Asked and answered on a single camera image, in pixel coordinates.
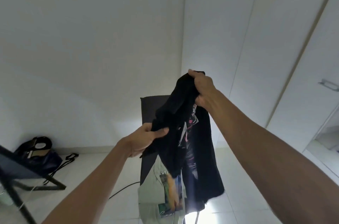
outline hand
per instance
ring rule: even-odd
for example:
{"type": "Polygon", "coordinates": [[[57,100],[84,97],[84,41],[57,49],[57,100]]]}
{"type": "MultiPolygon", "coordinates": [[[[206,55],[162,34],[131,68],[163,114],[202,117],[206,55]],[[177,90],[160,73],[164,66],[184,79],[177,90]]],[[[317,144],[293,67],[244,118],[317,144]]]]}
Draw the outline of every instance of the hand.
{"type": "Polygon", "coordinates": [[[189,75],[194,78],[194,84],[200,95],[195,100],[198,106],[202,106],[206,109],[209,99],[217,91],[214,87],[211,77],[205,76],[202,72],[195,72],[189,69],[189,75]]]}
{"type": "Polygon", "coordinates": [[[169,128],[162,128],[158,131],[150,131],[152,128],[151,123],[144,123],[140,128],[134,131],[132,134],[122,138],[119,142],[126,143],[130,149],[130,156],[135,157],[142,153],[146,147],[148,147],[152,141],[156,138],[165,136],[169,128]]]}

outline forearm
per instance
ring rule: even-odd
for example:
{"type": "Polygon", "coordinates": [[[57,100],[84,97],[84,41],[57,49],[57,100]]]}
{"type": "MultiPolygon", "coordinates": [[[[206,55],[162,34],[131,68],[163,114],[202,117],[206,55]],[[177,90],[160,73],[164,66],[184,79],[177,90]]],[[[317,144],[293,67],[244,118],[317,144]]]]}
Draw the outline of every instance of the forearm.
{"type": "Polygon", "coordinates": [[[48,215],[43,224],[97,223],[130,154],[127,144],[118,142],[103,162],[48,215]]]}
{"type": "Polygon", "coordinates": [[[250,120],[219,91],[211,94],[206,105],[240,164],[283,223],[338,222],[339,187],[318,167],[250,120]]]}

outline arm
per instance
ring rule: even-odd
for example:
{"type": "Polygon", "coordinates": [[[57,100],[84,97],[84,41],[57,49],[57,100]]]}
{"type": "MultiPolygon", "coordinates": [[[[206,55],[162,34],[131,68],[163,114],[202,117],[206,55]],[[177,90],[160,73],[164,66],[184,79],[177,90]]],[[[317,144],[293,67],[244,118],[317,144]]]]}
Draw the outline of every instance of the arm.
{"type": "Polygon", "coordinates": [[[243,114],[210,77],[189,70],[200,95],[244,170],[283,223],[338,223],[339,187],[317,166],[243,114]]]}
{"type": "Polygon", "coordinates": [[[94,224],[100,215],[128,157],[140,154],[168,128],[151,132],[145,123],[121,139],[102,163],[47,216],[42,224],[94,224]]]}

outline metal stand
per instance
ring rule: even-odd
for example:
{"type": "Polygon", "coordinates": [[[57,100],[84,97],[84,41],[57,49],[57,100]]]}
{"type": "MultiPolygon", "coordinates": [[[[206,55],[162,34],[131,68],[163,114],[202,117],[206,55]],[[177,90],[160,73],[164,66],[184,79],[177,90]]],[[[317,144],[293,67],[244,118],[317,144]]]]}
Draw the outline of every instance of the metal stand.
{"type": "Polygon", "coordinates": [[[0,183],[2,184],[3,188],[6,190],[8,195],[11,197],[15,205],[19,208],[22,216],[25,218],[27,223],[29,224],[37,224],[28,211],[27,207],[24,205],[23,201],[19,197],[18,193],[15,191],[13,186],[21,188],[25,191],[38,191],[38,190],[65,190],[66,186],[54,178],[49,176],[46,177],[49,182],[55,184],[55,186],[37,186],[37,187],[30,187],[26,186],[18,181],[10,179],[5,172],[0,167],[0,183]]]}

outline cabinet handle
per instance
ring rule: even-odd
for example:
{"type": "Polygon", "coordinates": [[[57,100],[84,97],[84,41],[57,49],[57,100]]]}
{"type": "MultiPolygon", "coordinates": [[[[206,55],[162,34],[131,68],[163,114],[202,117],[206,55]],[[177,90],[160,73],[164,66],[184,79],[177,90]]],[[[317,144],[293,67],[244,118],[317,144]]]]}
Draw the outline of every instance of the cabinet handle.
{"type": "Polygon", "coordinates": [[[339,86],[333,82],[330,82],[328,80],[322,79],[321,82],[318,82],[320,85],[323,85],[324,87],[333,90],[335,92],[339,92],[339,86]]]}

